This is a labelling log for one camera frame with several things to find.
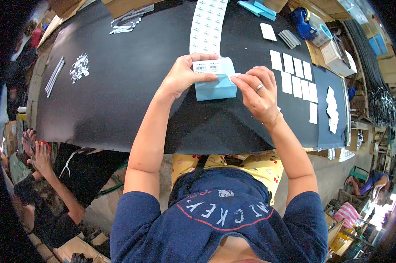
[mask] scissors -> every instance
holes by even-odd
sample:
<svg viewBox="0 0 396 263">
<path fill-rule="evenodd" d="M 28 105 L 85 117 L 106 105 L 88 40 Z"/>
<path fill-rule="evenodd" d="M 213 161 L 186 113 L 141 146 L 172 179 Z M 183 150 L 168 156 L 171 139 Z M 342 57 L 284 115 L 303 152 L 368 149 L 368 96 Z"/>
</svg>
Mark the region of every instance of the scissors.
<svg viewBox="0 0 396 263">
<path fill-rule="evenodd" d="M 32 160 L 32 165 L 33 165 L 34 169 L 35 169 L 36 171 L 38 171 L 37 168 L 36 168 L 36 166 L 34 165 L 34 161 L 35 161 L 35 159 L 36 159 L 36 155 L 35 155 L 35 153 L 36 153 L 36 145 L 28 138 L 28 136 L 26 135 L 26 132 L 23 133 L 23 136 L 22 136 L 22 137 L 25 139 L 25 141 L 27 141 L 28 145 L 29 145 L 30 148 L 31 148 L 32 156 L 30 156 L 30 157 L 31 157 L 31 160 Z M 47 145 L 47 148 L 48 148 L 49 153 L 50 153 L 50 145 L 49 145 L 46 141 L 44 141 L 44 140 L 39 140 L 38 142 L 39 142 L 39 145 L 40 145 L 40 143 L 44 143 L 45 145 Z"/>
</svg>

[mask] navy blue t-shirt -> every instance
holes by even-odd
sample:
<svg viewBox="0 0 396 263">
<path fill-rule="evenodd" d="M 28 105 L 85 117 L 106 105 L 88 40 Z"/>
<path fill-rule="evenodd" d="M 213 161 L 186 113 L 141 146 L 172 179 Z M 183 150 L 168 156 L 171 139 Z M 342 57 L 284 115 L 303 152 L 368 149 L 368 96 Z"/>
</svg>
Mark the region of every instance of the navy blue t-shirt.
<svg viewBox="0 0 396 263">
<path fill-rule="evenodd" d="M 193 172 L 180 179 L 163 214 L 150 194 L 121 197 L 110 236 L 112 262 L 208 262 L 227 236 L 244 238 L 269 262 L 325 259 L 328 233 L 319 194 L 296 196 L 281 218 L 269 206 L 264 184 L 244 171 L 206 169 L 198 179 Z"/>
</svg>

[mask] graphic logo on shirt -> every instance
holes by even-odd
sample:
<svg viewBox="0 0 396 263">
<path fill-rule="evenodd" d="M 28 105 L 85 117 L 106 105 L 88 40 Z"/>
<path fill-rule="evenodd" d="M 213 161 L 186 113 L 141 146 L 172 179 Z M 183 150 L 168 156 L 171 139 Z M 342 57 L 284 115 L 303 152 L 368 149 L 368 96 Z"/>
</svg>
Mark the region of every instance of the graphic logo on shirt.
<svg viewBox="0 0 396 263">
<path fill-rule="evenodd" d="M 230 190 L 219 190 L 218 196 L 219 197 L 232 197 L 232 196 L 234 196 L 234 193 Z"/>
<path fill-rule="evenodd" d="M 271 217 L 274 209 L 268 204 L 257 202 L 252 204 L 249 198 L 233 197 L 230 190 L 206 190 L 193 193 L 181 200 L 176 206 L 188 218 L 206 224 L 219 231 L 234 231 L 245 226 L 251 226 Z"/>
</svg>

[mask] blue paper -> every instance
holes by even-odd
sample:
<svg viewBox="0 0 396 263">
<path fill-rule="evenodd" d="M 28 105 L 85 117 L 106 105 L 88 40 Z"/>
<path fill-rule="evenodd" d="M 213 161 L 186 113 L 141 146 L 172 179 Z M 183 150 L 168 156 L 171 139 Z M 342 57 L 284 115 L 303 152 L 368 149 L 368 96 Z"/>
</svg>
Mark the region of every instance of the blue paper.
<svg viewBox="0 0 396 263">
<path fill-rule="evenodd" d="M 275 21 L 275 19 L 276 19 L 275 16 L 277 15 L 277 13 L 275 11 L 267 8 L 266 6 L 264 6 L 263 4 L 261 4 L 257 1 L 254 1 L 254 0 L 238 1 L 237 4 L 248 9 L 250 12 L 252 12 L 256 16 L 264 16 L 264 17 L 269 18 L 273 21 Z"/>
<path fill-rule="evenodd" d="M 236 74 L 232 60 L 230 58 L 221 58 L 217 61 L 222 68 L 222 72 L 217 74 L 218 79 L 211 82 L 195 83 L 197 101 L 236 97 L 237 86 L 229 78 Z"/>
</svg>

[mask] pink striped bag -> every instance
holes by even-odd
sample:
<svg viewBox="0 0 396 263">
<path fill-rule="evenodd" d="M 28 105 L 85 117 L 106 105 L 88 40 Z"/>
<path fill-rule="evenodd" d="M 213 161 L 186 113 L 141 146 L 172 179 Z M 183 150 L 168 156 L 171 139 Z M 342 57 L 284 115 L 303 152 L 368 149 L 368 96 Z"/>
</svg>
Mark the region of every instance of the pink striped bag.
<svg viewBox="0 0 396 263">
<path fill-rule="evenodd" d="M 343 227 L 352 230 L 354 230 L 353 225 L 362 219 L 350 203 L 344 203 L 332 218 L 337 222 L 341 222 L 344 219 Z"/>
</svg>

